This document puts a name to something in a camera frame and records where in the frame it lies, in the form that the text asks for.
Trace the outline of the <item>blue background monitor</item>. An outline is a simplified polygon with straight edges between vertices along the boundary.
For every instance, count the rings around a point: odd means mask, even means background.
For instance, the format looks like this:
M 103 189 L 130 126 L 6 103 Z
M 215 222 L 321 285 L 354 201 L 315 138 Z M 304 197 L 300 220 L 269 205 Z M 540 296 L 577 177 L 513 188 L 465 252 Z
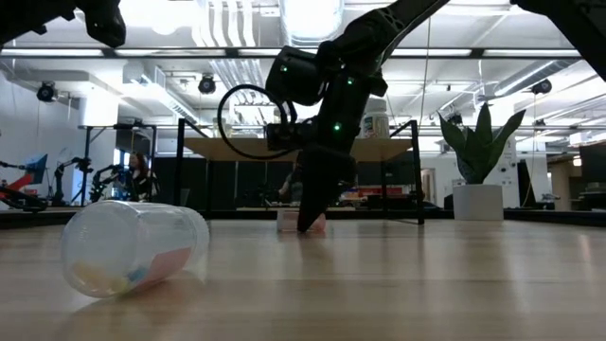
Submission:
M 47 154 L 31 158 L 26 162 L 26 174 L 30 176 L 31 185 L 42 184 L 46 170 Z

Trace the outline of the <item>person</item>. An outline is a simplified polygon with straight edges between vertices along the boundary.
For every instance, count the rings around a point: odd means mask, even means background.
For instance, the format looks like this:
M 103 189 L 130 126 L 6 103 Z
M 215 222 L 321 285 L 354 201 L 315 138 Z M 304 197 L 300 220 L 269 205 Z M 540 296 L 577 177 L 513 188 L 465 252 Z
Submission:
M 130 155 L 128 171 L 126 189 L 130 200 L 145 203 L 153 201 L 160 190 L 159 182 L 142 153 Z
M 302 194 L 302 168 L 299 163 L 296 163 L 293 171 L 286 177 L 282 187 L 278 190 L 278 195 L 284 203 L 299 203 L 302 199 Z

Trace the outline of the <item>red background object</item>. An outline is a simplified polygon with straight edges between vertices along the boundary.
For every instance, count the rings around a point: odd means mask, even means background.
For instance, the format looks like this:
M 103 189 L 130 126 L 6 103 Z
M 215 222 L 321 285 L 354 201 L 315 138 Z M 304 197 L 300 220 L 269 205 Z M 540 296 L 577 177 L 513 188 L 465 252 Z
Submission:
M 30 185 L 33 181 L 33 175 L 25 173 L 22 177 L 9 183 L 6 179 L 0 180 L 0 199 L 21 198 L 25 194 L 22 188 Z

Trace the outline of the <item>wooden shelf with black legs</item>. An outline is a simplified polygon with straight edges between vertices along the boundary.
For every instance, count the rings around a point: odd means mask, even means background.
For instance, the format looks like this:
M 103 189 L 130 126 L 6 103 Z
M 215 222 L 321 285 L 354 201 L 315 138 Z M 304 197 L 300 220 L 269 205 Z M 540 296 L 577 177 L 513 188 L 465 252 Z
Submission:
M 351 149 L 351 155 L 360 162 L 378 162 L 385 165 L 400 154 L 410 151 L 413 157 L 415 180 L 414 209 L 391 210 L 387 206 L 388 196 L 386 181 L 382 180 L 381 210 L 346 210 L 329 209 L 327 217 L 331 220 L 398 220 L 413 219 L 416 224 L 425 223 L 425 212 L 421 195 L 419 136 L 415 120 L 405 125 L 412 130 L 410 139 L 370 138 L 356 139 Z M 183 152 L 189 149 L 206 159 L 207 177 L 214 174 L 217 162 L 293 162 L 295 152 L 279 152 L 272 154 L 267 149 L 267 142 L 262 138 L 235 138 L 224 140 L 220 137 L 207 137 L 199 127 L 185 119 L 178 124 L 177 163 L 183 163 Z

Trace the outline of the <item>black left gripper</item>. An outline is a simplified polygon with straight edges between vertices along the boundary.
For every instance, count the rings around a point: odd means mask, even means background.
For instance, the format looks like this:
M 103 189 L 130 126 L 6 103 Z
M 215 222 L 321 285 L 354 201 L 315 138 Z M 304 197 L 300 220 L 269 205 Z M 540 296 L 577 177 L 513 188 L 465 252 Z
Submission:
M 87 33 L 109 47 L 120 47 L 126 41 L 119 4 L 120 0 L 76 0 L 77 8 L 84 13 Z

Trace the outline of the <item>background black metal frame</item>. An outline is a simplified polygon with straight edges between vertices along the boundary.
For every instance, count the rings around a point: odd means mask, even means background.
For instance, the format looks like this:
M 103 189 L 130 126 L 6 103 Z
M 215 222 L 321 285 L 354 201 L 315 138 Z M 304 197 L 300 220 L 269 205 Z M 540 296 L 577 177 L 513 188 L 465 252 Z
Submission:
M 116 123 L 114 125 L 104 125 L 104 126 L 88 126 L 88 125 L 80 125 L 79 129 L 85 131 L 85 144 L 84 144 L 84 158 L 88 158 L 90 155 L 90 145 L 91 142 L 99 137 L 104 131 L 111 130 L 127 130 L 132 133 L 135 130 L 152 130 L 152 138 L 150 139 L 151 148 L 150 148 L 150 156 L 149 156 L 149 166 L 150 171 L 154 172 L 154 163 L 155 163 L 155 152 L 156 152 L 156 144 L 157 144 L 157 125 L 151 124 L 126 124 L 126 123 Z

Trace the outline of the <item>silver air duct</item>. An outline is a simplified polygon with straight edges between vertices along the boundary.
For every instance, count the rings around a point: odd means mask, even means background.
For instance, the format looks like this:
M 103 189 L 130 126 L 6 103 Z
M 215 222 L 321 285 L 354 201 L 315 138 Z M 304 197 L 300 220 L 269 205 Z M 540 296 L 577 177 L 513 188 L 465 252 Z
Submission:
M 345 0 L 279 0 L 284 44 L 317 46 L 334 39 L 343 23 Z

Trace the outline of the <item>black background monitor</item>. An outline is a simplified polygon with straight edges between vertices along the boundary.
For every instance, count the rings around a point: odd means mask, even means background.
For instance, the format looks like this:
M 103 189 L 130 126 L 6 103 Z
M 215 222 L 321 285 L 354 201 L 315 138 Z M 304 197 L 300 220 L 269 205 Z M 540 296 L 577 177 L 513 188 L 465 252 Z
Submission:
M 606 143 L 579 148 L 581 177 L 590 190 L 606 191 Z

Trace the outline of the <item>red translucent vial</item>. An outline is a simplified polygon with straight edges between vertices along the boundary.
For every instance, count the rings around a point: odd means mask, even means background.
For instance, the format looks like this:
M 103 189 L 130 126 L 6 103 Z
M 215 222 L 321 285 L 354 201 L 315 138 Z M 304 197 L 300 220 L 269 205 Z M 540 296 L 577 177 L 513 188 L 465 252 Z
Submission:
M 297 220 L 299 212 L 296 210 L 280 210 L 276 216 L 276 229 L 278 232 L 297 232 Z M 321 214 L 309 227 L 308 232 L 323 232 L 326 229 L 327 220 Z

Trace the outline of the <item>snake plant in white pot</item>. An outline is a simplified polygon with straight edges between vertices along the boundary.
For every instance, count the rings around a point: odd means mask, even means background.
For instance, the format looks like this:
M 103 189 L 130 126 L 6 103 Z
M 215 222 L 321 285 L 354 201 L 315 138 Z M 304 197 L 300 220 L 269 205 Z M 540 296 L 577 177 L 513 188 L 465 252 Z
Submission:
M 512 115 L 499 129 L 491 125 L 490 107 L 484 103 L 476 125 L 460 128 L 441 118 L 440 129 L 447 145 L 454 150 L 459 173 L 465 184 L 453 189 L 454 217 L 459 221 L 502 221 L 503 191 L 500 185 L 487 185 L 486 178 L 498 164 L 506 144 L 520 127 L 525 111 Z

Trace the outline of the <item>clear vial with coloured pills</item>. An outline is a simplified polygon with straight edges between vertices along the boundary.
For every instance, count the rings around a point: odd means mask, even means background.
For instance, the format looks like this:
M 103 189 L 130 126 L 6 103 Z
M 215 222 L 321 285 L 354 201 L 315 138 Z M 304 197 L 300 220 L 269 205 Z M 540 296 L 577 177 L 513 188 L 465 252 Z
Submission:
M 96 202 L 62 231 L 62 274 L 83 295 L 123 296 L 198 262 L 209 237 L 204 217 L 188 207 Z

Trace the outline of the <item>medium white-capped labelled bottle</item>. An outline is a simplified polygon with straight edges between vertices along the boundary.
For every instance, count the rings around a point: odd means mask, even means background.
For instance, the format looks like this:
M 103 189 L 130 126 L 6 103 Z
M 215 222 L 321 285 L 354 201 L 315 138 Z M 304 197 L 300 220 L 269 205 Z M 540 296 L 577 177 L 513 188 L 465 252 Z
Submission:
M 388 138 L 389 116 L 385 112 L 367 113 L 363 120 L 365 138 Z

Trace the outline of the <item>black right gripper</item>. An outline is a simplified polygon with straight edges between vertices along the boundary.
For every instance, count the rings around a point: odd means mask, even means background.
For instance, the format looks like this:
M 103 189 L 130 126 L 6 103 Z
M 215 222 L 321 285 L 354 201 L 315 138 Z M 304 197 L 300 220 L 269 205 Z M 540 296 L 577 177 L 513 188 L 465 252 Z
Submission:
M 322 67 L 302 89 L 304 106 L 318 105 L 313 132 L 300 155 L 303 192 L 297 230 L 307 232 L 316 219 L 354 187 L 356 160 L 349 155 L 372 96 L 383 96 L 383 71 L 368 73 L 348 65 Z

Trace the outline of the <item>black background partition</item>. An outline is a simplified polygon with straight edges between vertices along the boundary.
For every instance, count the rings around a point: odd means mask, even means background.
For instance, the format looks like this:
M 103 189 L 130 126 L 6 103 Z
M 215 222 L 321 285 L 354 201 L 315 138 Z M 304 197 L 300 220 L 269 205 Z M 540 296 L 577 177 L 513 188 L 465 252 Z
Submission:
M 290 162 L 213 162 L 207 173 L 207 160 L 186 158 L 181 168 L 181 204 L 195 210 L 210 206 L 214 210 L 261 206 L 261 194 L 272 200 L 292 169 Z

